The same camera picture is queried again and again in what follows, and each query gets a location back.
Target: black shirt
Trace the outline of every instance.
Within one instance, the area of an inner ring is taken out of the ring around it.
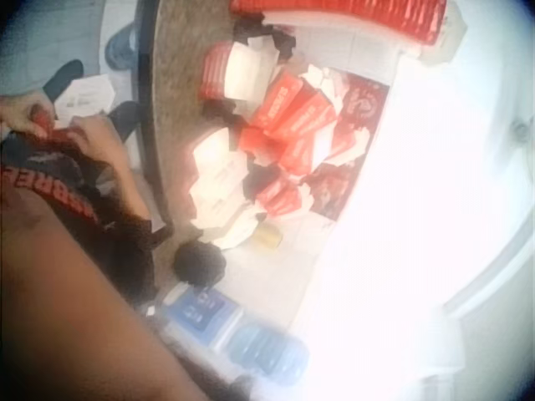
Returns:
[[[136,306],[154,297],[150,221],[100,194],[91,179],[95,162],[74,149],[15,133],[0,146],[3,178],[41,195],[127,302]]]

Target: wall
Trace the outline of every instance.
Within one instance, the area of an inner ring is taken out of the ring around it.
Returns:
[[[514,399],[533,373],[533,258],[503,288],[462,318],[466,369],[456,401]]]

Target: hand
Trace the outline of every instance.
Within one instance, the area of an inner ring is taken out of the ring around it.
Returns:
[[[128,155],[110,119],[102,114],[74,117],[72,126],[84,132],[69,131],[67,136],[80,151],[96,161],[104,161],[115,170],[128,169]]]
[[[33,106],[42,107],[54,121],[54,106],[42,90],[16,96],[0,96],[0,122],[18,132],[46,138],[47,132],[31,120]]]

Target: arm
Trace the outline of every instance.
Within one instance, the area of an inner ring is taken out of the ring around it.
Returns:
[[[113,168],[120,203],[125,211],[143,220],[150,220],[150,212],[130,171],[126,149],[110,120],[103,115],[95,115],[74,118],[73,125],[79,128],[79,132],[73,130],[69,132],[68,137],[76,143],[80,151],[89,158],[104,161]]]
[[[56,399],[206,401],[48,205],[9,192],[3,185],[3,359],[25,387]]]

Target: red lettering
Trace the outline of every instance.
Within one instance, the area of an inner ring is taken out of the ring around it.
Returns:
[[[64,205],[69,204],[69,190],[63,182],[60,180],[53,181],[53,192],[52,196]]]
[[[2,178],[9,180],[11,185],[15,184],[15,180],[18,177],[18,169],[8,165],[2,169]]]
[[[43,192],[46,195],[50,195],[50,192],[52,192],[53,182],[53,177],[38,171],[37,179],[33,183],[33,188],[35,188],[35,190],[38,190],[39,192]]]
[[[35,179],[35,171],[28,169],[21,169],[18,175],[15,186],[19,188],[32,188],[33,180]]]
[[[94,213],[93,206],[91,206],[88,202],[83,202],[84,204],[84,215],[93,219],[95,222],[98,222],[99,219],[97,219],[96,214]]]
[[[78,196],[76,194],[74,194],[73,192],[69,193],[69,204],[78,213],[82,213],[84,211],[84,206],[82,205],[82,200],[80,198],[78,198]]]

